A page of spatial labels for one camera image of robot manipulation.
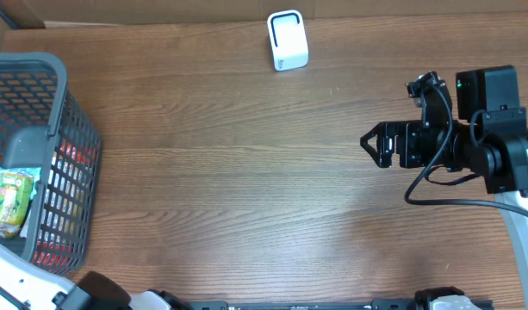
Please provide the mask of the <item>orange spaghetti packet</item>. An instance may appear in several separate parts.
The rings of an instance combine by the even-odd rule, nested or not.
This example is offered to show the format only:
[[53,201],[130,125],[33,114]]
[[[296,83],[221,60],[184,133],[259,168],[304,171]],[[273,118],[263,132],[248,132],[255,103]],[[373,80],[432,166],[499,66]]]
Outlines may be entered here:
[[57,275],[84,264],[94,209],[100,151],[63,140],[53,153],[30,262]]

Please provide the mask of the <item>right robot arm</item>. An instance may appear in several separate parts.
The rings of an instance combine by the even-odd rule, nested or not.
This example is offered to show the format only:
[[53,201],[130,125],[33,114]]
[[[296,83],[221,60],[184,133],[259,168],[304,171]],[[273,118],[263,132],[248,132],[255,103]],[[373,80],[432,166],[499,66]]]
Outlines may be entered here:
[[[528,308],[528,127],[525,118],[477,110],[469,124],[452,118],[450,111],[425,114],[420,121],[386,121],[375,125],[360,139],[361,147],[380,168],[392,165],[419,168],[405,201],[419,205],[458,205],[496,208],[500,211],[516,257],[525,305]],[[413,199],[416,186],[437,168],[470,170],[481,177],[493,201]]]

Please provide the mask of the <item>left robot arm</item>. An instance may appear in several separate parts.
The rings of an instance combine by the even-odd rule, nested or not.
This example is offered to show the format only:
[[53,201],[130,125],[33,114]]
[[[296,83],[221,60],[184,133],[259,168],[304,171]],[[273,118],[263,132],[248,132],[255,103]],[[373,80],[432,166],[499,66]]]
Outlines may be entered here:
[[129,294],[95,271],[72,282],[26,262],[0,245],[0,309],[192,310],[192,306],[164,290]]

